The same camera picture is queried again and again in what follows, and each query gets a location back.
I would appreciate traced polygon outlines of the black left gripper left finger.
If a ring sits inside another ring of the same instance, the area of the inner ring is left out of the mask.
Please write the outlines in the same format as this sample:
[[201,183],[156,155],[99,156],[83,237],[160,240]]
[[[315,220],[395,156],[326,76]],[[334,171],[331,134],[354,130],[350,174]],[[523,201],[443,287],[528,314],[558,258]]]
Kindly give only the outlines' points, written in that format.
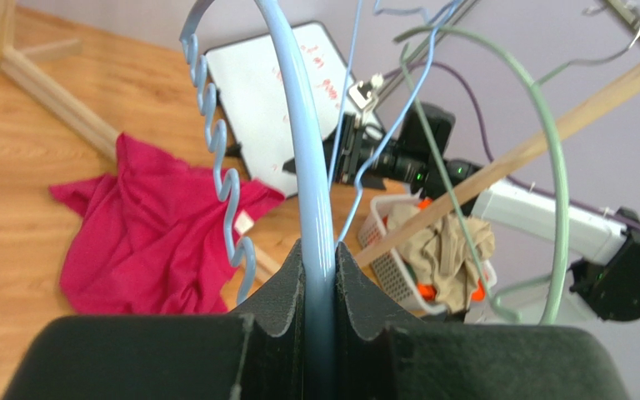
[[32,341],[6,399],[299,399],[302,250],[225,314],[68,316]]

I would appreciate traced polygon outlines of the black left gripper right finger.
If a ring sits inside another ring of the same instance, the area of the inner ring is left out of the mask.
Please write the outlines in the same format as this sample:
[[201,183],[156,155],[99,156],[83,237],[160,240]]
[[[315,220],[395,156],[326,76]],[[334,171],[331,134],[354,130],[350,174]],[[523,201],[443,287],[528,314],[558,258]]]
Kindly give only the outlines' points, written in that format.
[[625,399],[604,346],[573,327],[428,322],[336,252],[340,399]]

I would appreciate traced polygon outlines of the orange t-shirt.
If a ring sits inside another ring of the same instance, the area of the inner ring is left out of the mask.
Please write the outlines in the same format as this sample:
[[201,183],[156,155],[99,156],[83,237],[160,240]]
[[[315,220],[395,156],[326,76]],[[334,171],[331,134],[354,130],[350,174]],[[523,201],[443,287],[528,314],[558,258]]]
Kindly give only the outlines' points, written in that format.
[[[424,198],[418,205],[418,209],[419,210],[423,210],[425,208],[427,208],[430,204],[432,203],[432,200],[430,198]],[[417,284],[417,289],[419,291],[419,293],[421,294],[422,298],[424,300],[427,301],[432,301],[436,295],[437,295],[437,290],[433,287],[430,286],[428,284],[423,284],[423,283],[418,283]],[[485,288],[483,286],[483,284],[481,282],[479,282],[477,284],[477,289],[472,293],[471,299],[473,301],[477,301],[480,302],[482,300],[484,300],[486,297],[486,292],[485,292]]]

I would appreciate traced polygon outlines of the blue hanger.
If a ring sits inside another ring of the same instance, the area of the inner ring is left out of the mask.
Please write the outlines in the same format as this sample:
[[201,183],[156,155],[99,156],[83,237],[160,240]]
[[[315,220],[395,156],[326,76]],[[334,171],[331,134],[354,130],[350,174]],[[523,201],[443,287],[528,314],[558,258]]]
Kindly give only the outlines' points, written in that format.
[[[293,149],[298,157],[299,211],[302,244],[302,267],[306,274],[303,300],[303,322],[310,332],[302,349],[302,390],[306,399],[333,399],[338,395],[337,359],[334,352],[336,275],[335,244],[329,190],[325,179],[325,159],[321,144],[318,116],[302,54],[293,31],[276,1],[258,1],[258,10],[267,24],[282,72],[287,110],[292,131]],[[232,238],[233,219],[240,202],[238,171],[222,170],[227,145],[224,121],[214,121],[217,89],[208,82],[208,61],[199,51],[198,24],[211,6],[209,1],[196,1],[183,24],[179,37],[192,85],[197,89],[197,108],[205,119],[204,139],[213,153],[214,185],[219,201],[227,204],[224,240],[227,258],[232,266],[245,266],[237,302],[248,298],[255,279],[257,257],[250,238]]]

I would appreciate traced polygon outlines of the beige t-shirt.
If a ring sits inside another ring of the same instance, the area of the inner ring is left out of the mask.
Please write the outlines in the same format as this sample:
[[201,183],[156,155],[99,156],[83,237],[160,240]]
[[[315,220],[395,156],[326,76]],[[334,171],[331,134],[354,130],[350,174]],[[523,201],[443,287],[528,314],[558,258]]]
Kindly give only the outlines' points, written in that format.
[[[384,222],[388,232],[400,228],[419,213],[410,203],[395,203]],[[481,263],[494,253],[496,243],[490,222],[477,217],[463,219]],[[478,290],[478,266],[454,212],[411,236],[395,247],[413,270],[420,287],[433,287],[433,301],[452,312],[466,311]]]

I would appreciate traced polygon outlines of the magenta t-shirt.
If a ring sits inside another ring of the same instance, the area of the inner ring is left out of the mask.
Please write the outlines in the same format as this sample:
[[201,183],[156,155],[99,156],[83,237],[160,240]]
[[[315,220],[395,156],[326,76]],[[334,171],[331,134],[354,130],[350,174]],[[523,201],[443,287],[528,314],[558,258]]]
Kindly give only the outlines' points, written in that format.
[[225,313],[221,291],[235,271],[212,170],[127,134],[116,152],[116,174],[49,189],[82,218],[62,265],[64,297],[81,314]]

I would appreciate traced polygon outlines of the mint green hanger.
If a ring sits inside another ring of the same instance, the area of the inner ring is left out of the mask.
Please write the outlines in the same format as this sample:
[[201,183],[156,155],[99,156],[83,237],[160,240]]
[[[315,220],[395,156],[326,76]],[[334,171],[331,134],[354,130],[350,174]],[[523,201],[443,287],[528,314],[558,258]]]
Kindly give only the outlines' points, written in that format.
[[521,314],[503,307],[501,304],[502,297],[547,282],[549,284],[547,298],[539,322],[542,325],[551,325],[557,319],[562,302],[567,271],[568,240],[571,229],[568,221],[568,173],[561,142],[639,94],[640,63],[610,82],[580,105],[562,115],[559,119],[555,119],[543,96],[542,85],[544,81],[542,79],[533,79],[525,67],[507,50],[475,32],[469,32],[458,27],[439,27],[438,25],[413,27],[397,35],[393,41],[395,43],[403,43],[409,38],[423,33],[427,33],[430,47],[434,46],[434,38],[437,33],[446,33],[466,38],[501,58],[512,69],[515,76],[522,81],[522,85],[532,99],[532,104],[541,121],[542,132],[535,134],[511,151],[503,154],[468,180],[460,183],[456,189],[449,189],[446,194],[435,200],[427,209],[410,218],[400,228],[391,231],[380,241],[364,248],[356,255],[355,259],[361,265],[370,263],[383,253],[405,243],[411,236],[447,215],[450,211],[458,211],[461,204],[476,197],[482,190],[491,187],[498,180],[525,167],[543,153],[548,153],[552,165],[552,180],[556,195],[555,227],[552,230],[554,235],[552,271],[548,275],[536,277],[531,281],[520,282],[511,287],[506,287],[500,292],[489,293],[487,296],[491,308],[496,314],[506,321],[520,323],[522,320]]

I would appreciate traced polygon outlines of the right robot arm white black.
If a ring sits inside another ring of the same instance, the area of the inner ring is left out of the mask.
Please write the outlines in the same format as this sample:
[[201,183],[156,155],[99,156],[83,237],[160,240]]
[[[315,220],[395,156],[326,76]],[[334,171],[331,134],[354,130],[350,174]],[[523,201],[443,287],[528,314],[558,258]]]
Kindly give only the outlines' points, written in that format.
[[[436,200],[446,193],[438,164],[430,152],[419,121],[410,107],[399,138],[380,148],[379,137],[368,135],[371,124],[357,114],[345,113],[340,127],[323,141],[327,157],[333,146],[339,154],[332,166],[335,183],[350,184],[364,162],[372,159],[367,175],[406,183],[421,200]],[[467,217],[515,228],[551,240],[555,233],[556,200],[542,189],[532,189],[505,178],[462,205]],[[571,202],[568,208],[569,248],[580,258],[567,270],[577,294],[595,315],[605,321],[640,319],[640,218],[632,209],[599,215]]]

